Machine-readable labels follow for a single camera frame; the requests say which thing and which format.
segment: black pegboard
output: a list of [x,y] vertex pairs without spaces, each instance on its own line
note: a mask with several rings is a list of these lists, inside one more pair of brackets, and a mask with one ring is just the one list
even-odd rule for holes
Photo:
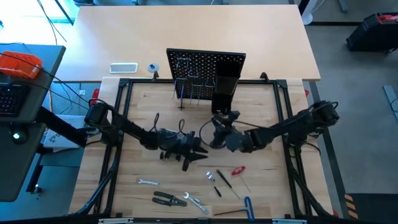
[[177,98],[201,100],[211,100],[215,92],[215,87],[209,86],[216,85],[217,61],[238,62],[241,71],[246,58],[244,53],[206,50],[167,49],[166,52],[175,83],[174,94]]

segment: wooden board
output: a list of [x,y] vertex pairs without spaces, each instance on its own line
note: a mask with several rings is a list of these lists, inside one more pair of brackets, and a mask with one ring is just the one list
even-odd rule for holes
[[246,79],[320,79],[296,5],[81,7],[67,40],[57,77],[68,82],[100,82],[117,62],[139,64],[124,77],[157,63],[170,78],[167,48],[245,53]]
[[[118,83],[118,78],[104,78],[99,97],[114,104]],[[294,113],[297,113],[307,107],[302,81],[292,80],[288,84],[292,109]],[[202,100],[197,107],[197,100],[192,100],[191,105],[189,105],[189,100],[185,100],[186,108],[180,111],[177,108],[180,102],[176,98],[173,100],[172,95],[173,85],[134,84],[128,118],[149,129],[153,125],[155,114],[159,112],[158,128],[176,130],[178,121],[183,118],[185,119],[183,130],[196,132],[211,118],[210,101]],[[248,123],[270,126],[278,121],[271,86],[238,85],[233,100],[233,110],[239,110],[241,112],[239,120]],[[242,130],[249,128],[249,126],[238,123],[236,126]],[[203,128],[202,137],[206,142],[211,141],[213,131],[214,128],[211,126]],[[227,176],[238,195],[242,198],[250,196],[257,218],[282,218],[286,213],[293,213],[281,138],[274,139],[265,149],[252,154],[232,153],[227,149],[208,150],[209,158],[191,163],[187,172],[184,172],[181,170],[182,162],[161,161],[159,160],[160,150],[144,149],[138,140],[125,135],[113,213],[123,212],[123,215],[127,217],[192,218],[206,216],[190,201],[187,201],[187,207],[168,207],[152,202],[151,198],[156,190],[176,195],[180,199],[183,199],[184,192],[198,197],[209,210],[208,217],[214,213],[243,208],[243,200],[239,200],[218,177],[215,173],[216,169],[221,170]],[[331,212],[319,153],[310,146],[304,146],[302,150],[308,186],[325,209]],[[70,212],[77,211],[97,187],[103,155],[104,146],[102,144],[92,144],[86,148]],[[246,166],[242,177],[251,189],[251,194],[239,177],[231,178],[230,173],[237,166]],[[208,170],[215,174],[216,185],[222,194],[221,198],[216,195],[210,181],[205,177]],[[137,183],[138,179],[157,181],[162,185],[160,187],[140,185]],[[108,190],[105,192],[103,207]],[[298,194],[301,208],[304,211],[300,191]],[[222,217],[245,217],[245,213],[234,213]]]

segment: robotic arm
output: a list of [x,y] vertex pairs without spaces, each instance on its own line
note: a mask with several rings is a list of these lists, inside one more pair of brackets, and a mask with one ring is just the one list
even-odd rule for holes
[[[108,111],[112,112],[112,124],[107,119]],[[194,131],[187,134],[163,128],[159,130],[153,128],[154,131],[146,131],[119,114],[105,102],[92,105],[87,112],[85,122],[94,128],[98,128],[102,133],[101,141],[112,146],[121,143],[120,131],[123,131],[138,139],[146,149],[156,150],[160,148],[165,151],[164,157],[166,159],[172,154],[179,157],[183,156],[185,159],[182,170],[184,171],[187,171],[189,163],[192,161],[207,158],[203,154],[198,154],[198,152],[207,153],[208,151],[200,146],[201,140],[195,137]]]
[[258,149],[264,149],[275,137],[283,134],[287,134],[290,145],[302,146],[308,134],[321,134],[323,128],[336,124],[339,119],[336,107],[337,102],[321,101],[269,128],[249,124],[257,128],[245,130],[243,133],[232,126],[233,122],[241,123],[235,121],[240,115],[238,111],[232,111],[227,118],[214,116],[211,122],[216,131],[210,146],[213,149],[219,149],[225,142],[225,146],[232,152],[239,150],[252,153]]

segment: wooden table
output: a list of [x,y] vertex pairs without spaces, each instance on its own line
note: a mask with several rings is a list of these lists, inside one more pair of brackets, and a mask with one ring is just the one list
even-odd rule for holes
[[[119,78],[104,78],[99,97],[114,104]],[[301,80],[289,80],[290,100],[294,114],[307,108],[303,83]],[[178,121],[185,119],[184,131],[196,131],[211,118],[210,101],[184,101],[183,111],[178,109],[180,101],[172,99],[174,86],[171,84],[134,84],[129,107],[128,118],[146,130],[152,127],[154,117],[160,113],[158,128],[178,128]],[[121,100],[120,113],[124,108],[124,97]],[[273,88],[267,85],[238,85],[234,96],[233,110],[239,110],[240,121],[261,126],[271,126],[278,122]],[[239,129],[248,126],[236,123]],[[214,128],[205,127],[202,137],[210,142]],[[244,207],[243,200],[239,200],[225,183],[215,174],[216,185],[222,197],[218,198],[210,181],[205,174],[208,170],[215,173],[220,169],[230,180],[231,185],[242,198],[250,196],[257,218],[283,218],[284,214],[293,214],[284,151],[281,137],[275,138],[265,149],[252,154],[240,152],[232,153],[227,149],[209,150],[209,158],[192,162],[187,172],[181,170],[182,162],[175,160],[159,160],[158,151],[144,149],[139,141],[127,134],[121,154],[116,191],[114,193],[113,213],[123,212],[126,217],[164,217],[164,218],[192,218],[205,217],[201,210],[187,201],[187,207],[168,207],[151,201],[156,190],[176,195],[183,199],[184,192],[198,197],[209,210],[208,217],[214,213],[235,210]],[[73,194],[70,212],[77,211],[98,186],[105,146],[97,143],[88,146],[81,163],[78,180]],[[320,155],[311,146],[302,147],[302,160],[307,178],[308,188],[324,208],[331,212],[330,198],[323,175]],[[243,178],[251,189],[251,194],[242,180],[231,178],[230,172],[236,166],[246,166]],[[161,183],[154,185],[140,185],[138,179],[146,179]],[[304,211],[301,191],[298,190],[300,208]],[[226,218],[245,217],[245,213],[225,215]]]
[[65,82],[100,82],[116,62],[139,64],[130,77],[157,63],[171,78],[167,48],[246,53],[246,79],[320,79],[296,5],[81,7],[67,40]]

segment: orange device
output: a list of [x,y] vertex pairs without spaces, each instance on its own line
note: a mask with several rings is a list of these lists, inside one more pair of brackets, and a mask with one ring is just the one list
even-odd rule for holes
[[34,79],[42,64],[43,61],[32,54],[4,51],[0,55],[0,72],[10,76]]

